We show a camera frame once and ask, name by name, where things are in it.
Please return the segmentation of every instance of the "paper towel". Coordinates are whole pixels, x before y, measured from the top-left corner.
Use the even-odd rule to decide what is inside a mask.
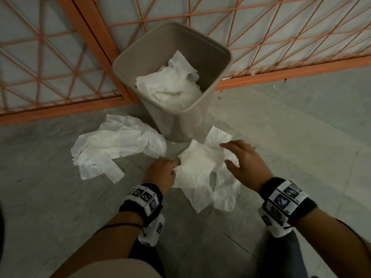
[[[157,72],[139,76],[137,89],[173,111],[181,111],[194,103],[202,95],[196,84],[197,70],[177,51],[169,60],[168,66],[162,66]]]
[[[140,152],[153,158],[165,156],[165,138],[138,118],[109,114],[97,131],[80,135],[71,148],[82,179],[105,173],[113,183],[124,173],[112,159]]]
[[[173,187],[182,189],[197,213],[211,203],[215,208],[226,211],[231,211],[235,206],[240,182],[228,171],[224,160],[229,159],[238,165],[238,159],[219,146],[231,139],[230,134],[213,126],[203,144],[192,140],[178,156],[181,165],[175,168]],[[216,172],[214,191],[210,187],[211,171]]]

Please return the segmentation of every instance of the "trash can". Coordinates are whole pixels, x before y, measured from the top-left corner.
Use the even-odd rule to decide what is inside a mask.
[[[188,108],[171,111],[138,91],[138,76],[154,73],[179,50],[198,71],[196,82],[203,92]],[[150,30],[117,57],[115,75],[139,97],[165,138],[174,142],[192,140],[202,125],[213,92],[232,64],[230,51],[201,33],[178,23],[164,23]]]

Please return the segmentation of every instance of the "debris on floor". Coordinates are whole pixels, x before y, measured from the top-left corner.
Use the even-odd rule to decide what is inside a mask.
[[[192,207],[199,213],[213,203],[213,207],[231,211],[240,192],[240,182],[228,171],[224,160],[238,165],[236,156],[220,143],[229,142],[232,136],[212,127],[203,144],[192,140],[179,159],[181,165],[175,168],[175,188],[181,188]],[[210,187],[210,173],[216,173],[214,191]]]
[[[105,173],[113,183],[125,174],[112,159],[140,152],[153,158],[165,156],[165,138],[138,118],[109,114],[97,131],[80,135],[71,148],[82,179]]]
[[[172,111],[181,111],[194,103],[202,95],[197,70],[177,51],[167,67],[157,72],[139,76],[137,89],[151,100]]]

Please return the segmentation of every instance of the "gray floor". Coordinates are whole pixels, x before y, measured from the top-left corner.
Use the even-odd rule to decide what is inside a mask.
[[[257,145],[280,177],[300,184],[318,205],[371,240],[371,67],[216,92],[202,141],[215,125]],[[76,138],[106,113],[148,119],[128,106],[0,128],[0,200],[6,244],[0,276],[48,277],[117,212],[153,161],[137,154],[115,161],[116,184],[101,175],[82,181],[72,165]],[[168,142],[173,158],[187,143]],[[260,197],[245,188],[232,212],[197,214],[179,189],[164,199],[157,246],[168,277],[255,277],[266,229]],[[299,236],[310,275],[334,277]]]

